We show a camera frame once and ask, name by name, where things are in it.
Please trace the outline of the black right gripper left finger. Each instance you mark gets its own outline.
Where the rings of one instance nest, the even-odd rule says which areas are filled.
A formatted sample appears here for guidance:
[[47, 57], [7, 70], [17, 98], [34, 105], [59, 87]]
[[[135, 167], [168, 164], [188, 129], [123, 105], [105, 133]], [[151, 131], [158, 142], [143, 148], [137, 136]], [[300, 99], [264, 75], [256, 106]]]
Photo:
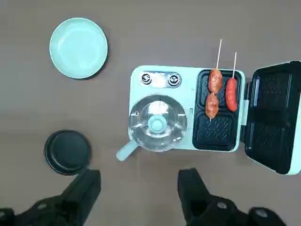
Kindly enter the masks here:
[[0, 209], [2, 226], [82, 226], [101, 191], [101, 173], [86, 169], [57, 196], [37, 201], [27, 211], [15, 214]]

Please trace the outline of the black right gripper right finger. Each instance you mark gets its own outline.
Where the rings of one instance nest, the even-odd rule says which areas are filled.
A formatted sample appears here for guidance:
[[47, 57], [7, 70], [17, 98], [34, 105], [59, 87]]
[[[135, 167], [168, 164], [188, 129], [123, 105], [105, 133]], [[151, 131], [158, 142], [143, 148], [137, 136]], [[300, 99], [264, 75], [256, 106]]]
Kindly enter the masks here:
[[178, 195], [187, 226], [284, 226], [274, 211], [252, 207], [240, 211], [229, 199], [210, 194], [195, 168], [181, 169], [177, 179]]

